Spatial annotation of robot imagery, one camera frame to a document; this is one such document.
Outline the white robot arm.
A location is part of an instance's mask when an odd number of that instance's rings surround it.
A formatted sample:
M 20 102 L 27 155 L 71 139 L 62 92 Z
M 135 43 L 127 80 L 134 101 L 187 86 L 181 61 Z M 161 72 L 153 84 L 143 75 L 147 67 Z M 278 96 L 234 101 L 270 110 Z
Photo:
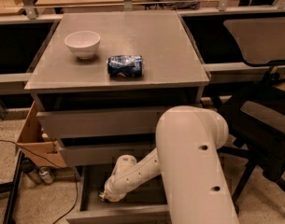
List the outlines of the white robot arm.
M 172 224 L 239 224 L 217 150 L 229 135 L 215 111 L 176 106 L 160 117 L 156 148 L 143 160 L 118 158 L 104 196 L 117 202 L 160 175 Z

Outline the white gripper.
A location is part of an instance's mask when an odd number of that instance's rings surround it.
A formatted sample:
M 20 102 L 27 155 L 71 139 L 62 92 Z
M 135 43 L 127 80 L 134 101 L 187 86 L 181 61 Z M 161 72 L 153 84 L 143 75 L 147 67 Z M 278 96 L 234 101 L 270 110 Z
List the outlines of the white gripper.
M 123 184 L 116 184 L 111 179 L 109 179 L 105 184 L 104 196 L 107 200 L 112 203 L 119 202 L 127 194 L 126 186 Z

